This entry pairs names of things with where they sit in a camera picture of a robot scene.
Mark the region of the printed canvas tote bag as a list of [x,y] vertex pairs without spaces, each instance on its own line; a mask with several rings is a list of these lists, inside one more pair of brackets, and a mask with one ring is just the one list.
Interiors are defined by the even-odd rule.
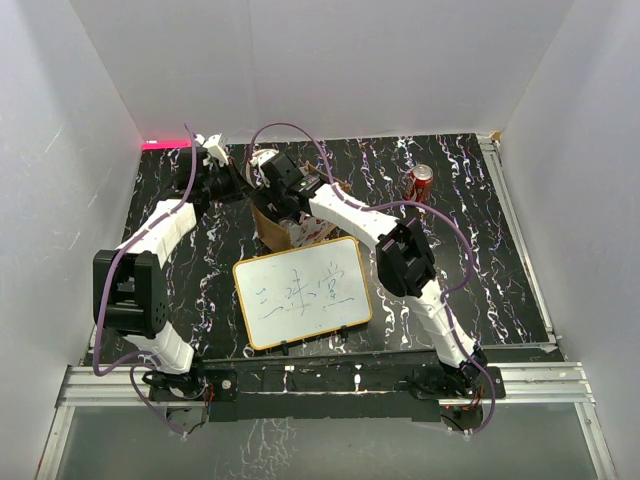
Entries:
[[[279,220],[269,220],[258,210],[258,207],[254,205],[254,190],[262,183],[258,169],[254,166],[254,154],[256,152],[280,151],[276,149],[260,149],[255,151],[251,155],[250,160],[246,162],[245,178],[251,186],[249,193],[251,210],[261,242],[268,247],[269,250],[281,252],[325,240],[336,229],[336,226],[327,220],[315,217],[309,213],[303,215],[299,220],[295,220],[298,226],[287,231],[278,225]],[[303,166],[298,165],[298,167],[303,172],[304,179],[297,185],[297,190],[309,203],[311,195],[315,193],[319,187],[328,183],[328,176],[309,163]]]

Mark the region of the red cola can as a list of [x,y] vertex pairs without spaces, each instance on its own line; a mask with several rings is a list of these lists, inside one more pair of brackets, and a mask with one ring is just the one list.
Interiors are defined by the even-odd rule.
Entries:
[[417,164],[407,174],[403,198],[407,201],[427,203],[433,184],[432,168],[425,164]]

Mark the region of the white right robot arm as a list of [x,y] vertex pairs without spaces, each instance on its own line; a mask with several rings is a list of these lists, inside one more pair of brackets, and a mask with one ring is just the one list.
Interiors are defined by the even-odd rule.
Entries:
[[447,388],[466,397],[478,389],[487,360],[478,342],[459,324],[437,279],[435,257],[420,221],[399,219],[347,194],[338,182],[304,170],[285,153],[255,152],[249,167],[261,178],[259,204],[282,217],[305,213],[351,234],[375,254],[384,289],[405,300],[435,346]]

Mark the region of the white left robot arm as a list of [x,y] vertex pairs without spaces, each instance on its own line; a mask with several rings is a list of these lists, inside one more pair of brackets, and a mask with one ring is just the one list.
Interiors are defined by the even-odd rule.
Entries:
[[[105,376],[143,356],[152,368],[173,375],[171,385],[182,397],[194,399],[204,392],[207,376],[192,365],[194,349],[170,320],[163,267],[211,204],[239,200],[247,191],[248,185],[220,139],[213,136],[204,145],[187,149],[187,175],[174,180],[149,218],[129,239],[94,256],[96,337],[92,368],[96,375]],[[136,351],[102,368],[99,357],[106,329],[119,333]]]

